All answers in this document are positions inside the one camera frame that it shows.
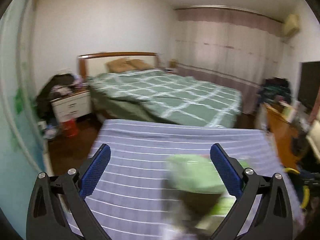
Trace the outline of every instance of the blue gripper pad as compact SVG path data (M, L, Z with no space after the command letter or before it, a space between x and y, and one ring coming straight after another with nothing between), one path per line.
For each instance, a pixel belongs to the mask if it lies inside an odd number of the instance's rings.
M82 176L81 179L81 189L79 195L85 199L85 197L90 196L99 179L101 178L106 166L108 165L111 157L111 150L108 145L102 148L95 159L92 161L91 165Z
M241 178L216 144L211 146L210 158L229 194L236 198L241 197Z

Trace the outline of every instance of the nightstand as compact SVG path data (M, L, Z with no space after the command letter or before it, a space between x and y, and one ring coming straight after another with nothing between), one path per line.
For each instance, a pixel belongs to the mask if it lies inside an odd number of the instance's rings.
M164 71L168 74L175 74L175 75L179 75L178 73L178 69L176 68L165 68Z
M65 115L78 118L91 113L90 91L87 88L79 89L71 95L50 102L58 122Z

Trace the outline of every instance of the brown pillow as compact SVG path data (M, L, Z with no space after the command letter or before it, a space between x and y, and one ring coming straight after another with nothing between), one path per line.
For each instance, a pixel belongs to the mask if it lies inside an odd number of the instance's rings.
M125 58L112 60L106 63L106 65L111 73L121 73L129 70L135 70L133 66L127 64L127 60Z
M138 69L138 70L147 70L147 69L154 68L150 64L145 63L142 59L127 60L127 63L132 65L135 69Z

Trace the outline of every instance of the wooden desk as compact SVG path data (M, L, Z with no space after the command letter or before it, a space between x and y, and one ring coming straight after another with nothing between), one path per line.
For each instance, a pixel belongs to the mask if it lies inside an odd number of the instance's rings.
M297 131L287 123L282 116L266 107L267 119L270 131L273 133L279 158L285 167L297 169L298 157L291 151L291 138L297 135Z

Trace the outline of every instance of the bedding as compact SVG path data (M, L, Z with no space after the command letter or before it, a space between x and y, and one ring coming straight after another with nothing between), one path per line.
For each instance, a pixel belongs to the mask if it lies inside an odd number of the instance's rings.
M214 143L220 143L230 157L244 160L260 175L280 172L288 190L295 232L303 226L293 186L260 130L106 120L89 157L102 143L110 146L111 159L93 194L85 201L112 239L160 239L166 225L165 207L175 201L171 197L173 190L165 187L166 159L174 154L209 156ZM259 200L257 196L240 233L249 228ZM66 215L71 229L81 234L72 215ZM196 237L188 234L182 239Z
M230 128L240 113L239 91L159 69L103 73L88 82L100 101L130 102L166 123Z
M99 113L100 110L106 110L109 115L119 119L173 123L151 114L138 103L112 99L92 88L90 88L90 97L94 102L94 108L97 113Z

